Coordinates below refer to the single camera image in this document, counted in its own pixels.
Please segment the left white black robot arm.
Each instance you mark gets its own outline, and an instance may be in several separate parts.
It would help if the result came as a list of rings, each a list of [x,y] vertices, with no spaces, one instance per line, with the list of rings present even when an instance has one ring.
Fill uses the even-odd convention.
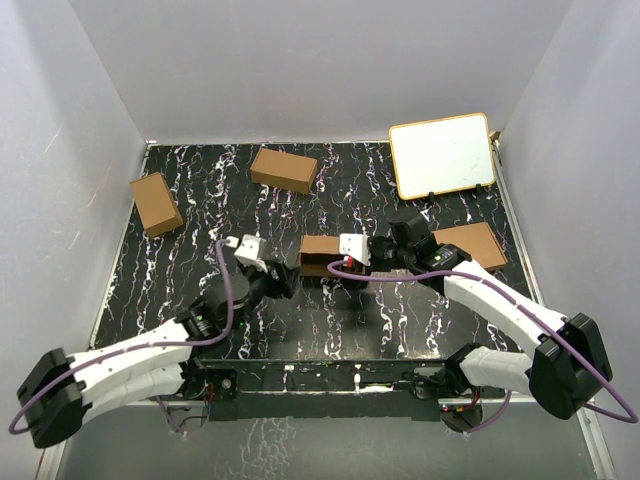
[[[10,432],[25,432],[46,449],[120,406],[176,393],[197,398],[207,376],[192,359],[224,342],[263,298],[292,298],[299,275],[299,268],[277,261],[223,271],[185,311],[144,334],[99,350],[44,353],[17,391],[17,417],[26,425],[12,422]]]

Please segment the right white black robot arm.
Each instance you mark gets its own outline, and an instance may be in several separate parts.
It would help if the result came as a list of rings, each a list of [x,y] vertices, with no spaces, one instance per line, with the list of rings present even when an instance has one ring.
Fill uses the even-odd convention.
[[[613,378],[596,322],[550,310],[499,282],[471,254],[443,243],[416,211],[401,210],[388,236],[368,239],[370,268],[404,269],[421,284],[486,319],[519,352],[464,347],[445,376],[447,388],[466,397],[480,386],[529,394],[551,415],[566,420]]]

